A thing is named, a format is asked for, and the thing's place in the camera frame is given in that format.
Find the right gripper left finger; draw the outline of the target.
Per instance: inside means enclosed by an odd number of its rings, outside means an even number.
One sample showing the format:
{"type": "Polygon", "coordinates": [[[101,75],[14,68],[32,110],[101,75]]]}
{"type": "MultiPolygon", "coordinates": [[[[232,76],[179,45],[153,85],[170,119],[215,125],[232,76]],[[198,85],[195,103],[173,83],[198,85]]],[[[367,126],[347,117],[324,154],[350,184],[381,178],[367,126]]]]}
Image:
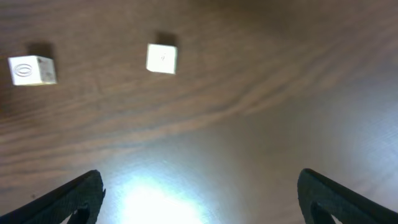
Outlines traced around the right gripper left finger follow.
{"type": "Polygon", "coordinates": [[[96,223],[105,196],[98,170],[91,170],[40,198],[1,216],[7,223],[96,223]]]}

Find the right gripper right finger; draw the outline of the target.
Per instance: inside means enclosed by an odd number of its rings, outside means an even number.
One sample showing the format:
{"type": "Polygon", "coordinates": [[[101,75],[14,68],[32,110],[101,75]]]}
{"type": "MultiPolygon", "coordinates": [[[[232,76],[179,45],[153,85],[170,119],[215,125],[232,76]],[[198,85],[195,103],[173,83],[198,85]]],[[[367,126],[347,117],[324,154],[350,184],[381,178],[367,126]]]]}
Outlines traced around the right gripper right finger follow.
{"type": "Polygon", "coordinates": [[[397,223],[397,213],[311,169],[297,182],[305,223],[397,223]]]}

